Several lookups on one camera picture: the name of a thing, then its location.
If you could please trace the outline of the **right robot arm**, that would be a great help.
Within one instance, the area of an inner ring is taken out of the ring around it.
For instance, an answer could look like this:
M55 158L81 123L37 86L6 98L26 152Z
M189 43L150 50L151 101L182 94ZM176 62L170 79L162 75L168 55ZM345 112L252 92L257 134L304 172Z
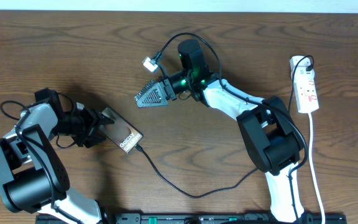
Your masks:
M162 52L144 59L142 64L147 70L161 69L162 76L136 94L137 106L167 106L170 100L188 92L195 101L237 121L251 161L266 176L274 219L301 222L305 210L297 192L296 170L305 163L300 151L307 145L282 100L255 97L230 85L221 73L209 69L195 39L180 42L178 54L183 68L173 75L168 75L160 63Z

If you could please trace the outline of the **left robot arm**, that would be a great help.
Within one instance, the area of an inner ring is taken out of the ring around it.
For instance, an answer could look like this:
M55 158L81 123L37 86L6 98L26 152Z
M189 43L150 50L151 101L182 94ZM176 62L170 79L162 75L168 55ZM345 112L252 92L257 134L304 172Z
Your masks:
M114 121L80 103L64 111L61 96L49 88L36 91L35 103L21 105L13 129L0 138L1 200L14 213L41 213L65 223L113 223L97 200L71 187L50 141L70 136L75 145L90 148L105 140L100 127Z

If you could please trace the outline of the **Galaxy S25 Ultra smartphone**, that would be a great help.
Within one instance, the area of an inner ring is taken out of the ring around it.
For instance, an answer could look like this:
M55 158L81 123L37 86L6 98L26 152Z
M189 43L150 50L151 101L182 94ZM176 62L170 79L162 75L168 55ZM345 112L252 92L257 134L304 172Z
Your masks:
M114 122L100 126L99 130L126 154L130 153L144 135L112 108L106 107L102 114Z

